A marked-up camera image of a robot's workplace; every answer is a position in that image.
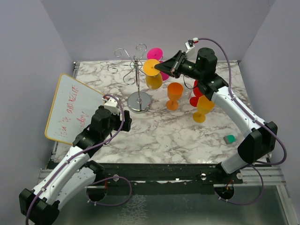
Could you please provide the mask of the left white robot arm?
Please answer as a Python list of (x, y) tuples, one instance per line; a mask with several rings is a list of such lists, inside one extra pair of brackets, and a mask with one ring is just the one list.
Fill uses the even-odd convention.
[(90, 158), (113, 139), (112, 131), (128, 132), (132, 119), (127, 110), (112, 113), (100, 106), (91, 123), (77, 135), (61, 162), (33, 189), (24, 189), (19, 195), (25, 223), (51, 225), (65, 204), (88, 185), (103, 185), (107, 191), (104, 168)]

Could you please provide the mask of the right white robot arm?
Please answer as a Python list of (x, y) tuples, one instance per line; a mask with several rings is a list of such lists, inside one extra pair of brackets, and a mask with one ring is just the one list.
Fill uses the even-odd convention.
[(214, 51), (205, 47), (198, 50), (195, 62), (189, 61), (185, 52), (178, 51), (171, 59), (154, 67), (173, 78), (186, 75), (196, 80), (200, 92), (220, 107), (245, 137), (237, 153), (222, 161), (215, 172), (216, 180), (226, 183), (233, 172), (274, 150), (278, 127), (254, 114), (232, 93), (229, 84), (216, 73), (217, 60)]

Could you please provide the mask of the red wine glass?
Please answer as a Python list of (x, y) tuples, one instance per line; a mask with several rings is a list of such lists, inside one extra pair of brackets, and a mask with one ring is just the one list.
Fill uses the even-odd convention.
[(203, 96), (203, 94), (200, 92), (199, 88), (197, 87), (197, 84), (198, 84), (198, 81), (195, 80), (194, 81), (194, 86), (193, 86), (193, 94), (194, 94), (194, 97), (191, 97), (189, 102), (190, 104), (193, 106), (193, 107), (197, 107), (197, 103), (198, 103), (198, 100), (201, 96)]

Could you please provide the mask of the orange wine glass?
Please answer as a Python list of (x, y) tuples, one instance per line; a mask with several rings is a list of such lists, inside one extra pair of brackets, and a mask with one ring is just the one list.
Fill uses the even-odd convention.
[(169, 110), (176, 110), (179, 107), (178, 100), (183, 93), (183, 86), (178, 82), (173, 82), (168, 85), (167, 95), (169, 100), (166, 102), (166, 107)]

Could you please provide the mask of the yellow wine glass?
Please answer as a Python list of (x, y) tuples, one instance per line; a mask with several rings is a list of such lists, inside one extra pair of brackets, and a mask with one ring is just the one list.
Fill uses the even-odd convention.
[(206, 114), (210, 113), (215, 104), (205, 96), (201, 96), (197, 103), (197, 112), (193, 114), (193, 120), (197, 123), (203, 123), (206, 120)]
[(152, 90), (159, 89), (163, 83), (160, 71), (155, 69), (157, 64), (159, 64), (158, 60), (149, 59), (143, 65), (143, 71), (146, 74), (146, 84)]

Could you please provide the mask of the chrome wine glass rack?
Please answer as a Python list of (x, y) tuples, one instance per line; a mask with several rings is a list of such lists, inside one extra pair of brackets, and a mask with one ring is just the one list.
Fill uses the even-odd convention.
[(133, 92), (127, 99), (127, 105), (130, 111), (134, 113), (145, 113), (151, 108), (152, 105), (152, 98), (149, 94), (147, 94), (145, 91), (141, 91), (140, 88), (140, 75), (144, 74), (146, 75), (143, 70), (143, 63), (142, 58), (144, 54), (147, 51), (146, 44), (138, 44), (135, 49), (137, 51), (141, 51), (143, 49), (143, 52), (141, 56), (138, 58), (135, 55), (131, 57), (127, 50), (125, 48), (118, 48), (115, 50), (114, 55), (117, 58), (120, 58), (122, 56), (122, 52), (124, 52), (127, 57), (129, 58), (129, 63), (111, 63), (107, 66), (108, 72), (111, 74), (118, 73), (117, 66), (128, 66), (130, 70), (123, 76), (122, 80), (126, 85), (136, 85), (137, 91)]

